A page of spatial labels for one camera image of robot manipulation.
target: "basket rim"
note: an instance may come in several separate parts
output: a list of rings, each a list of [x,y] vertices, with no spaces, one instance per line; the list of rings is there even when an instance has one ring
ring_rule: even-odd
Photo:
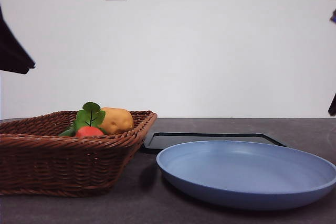
[[[35,120],[38,118],[42,118],[45,116],[54,115],[57,113],[76,113],[77,111],[57,111],[45,115],[35,116],[32,118],[24,118],[21,120],[14,120],[11,122],[3,123],[2,126],[6,124],[13,123],[25,123],[25,121]],[[0,133],[0,145],[5,144],[5,142],[10,142],[11,146],[16,147],[24,147],[27,145],[27,142],[34,142],[34,147],[44,147],[46,144],[50,148],[59,148],[59,147],[71,147],[78,145],[83,145],[85,148],[90,146],[90,148],[95,148],[103,145],[104,148],[115,147],[117,145],[123,145],[124,147],[132,145],[134,140],[136,141],[138,135],[143,132],[143,130],[147,127],[150,127],[155,119],[157,118],[157,114],[152,111],[130,111],[131,113],[148,113],[146,118],[139,123],[139,125],[129,131],[112,134],[112,135],[101,135],[101,136],[56,136],[56,135],[30,135],[30,134],[7,134]]]

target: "wicker basket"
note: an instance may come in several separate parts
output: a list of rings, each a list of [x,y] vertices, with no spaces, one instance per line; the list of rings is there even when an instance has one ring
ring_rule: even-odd
[[[84,197],[107,193],[144,141],[157,115],[132,111],[134,129],[95,137],[57,136],[77,111],[0,125],[0,195]]]

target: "red tomato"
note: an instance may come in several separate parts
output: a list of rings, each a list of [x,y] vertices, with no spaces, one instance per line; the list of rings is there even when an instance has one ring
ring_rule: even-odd
[[[84,126],[80,128],[76,133],[76,136],[102,136],[102,135],[104,135],[104,133],[100,129],[92,126]]]

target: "table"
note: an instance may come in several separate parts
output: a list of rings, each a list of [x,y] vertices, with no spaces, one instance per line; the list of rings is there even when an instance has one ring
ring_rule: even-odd
[[[333,118],[158,118],[152,130],[264,133],[336,164],[336,119]],[[229,209],[193,199],[175,189],[162,177],[155,158],[155,154],[138,151],[112,191],[102,196],[0,196],[0,223],[336,223],[336,189],[315,203],[292,210]]]

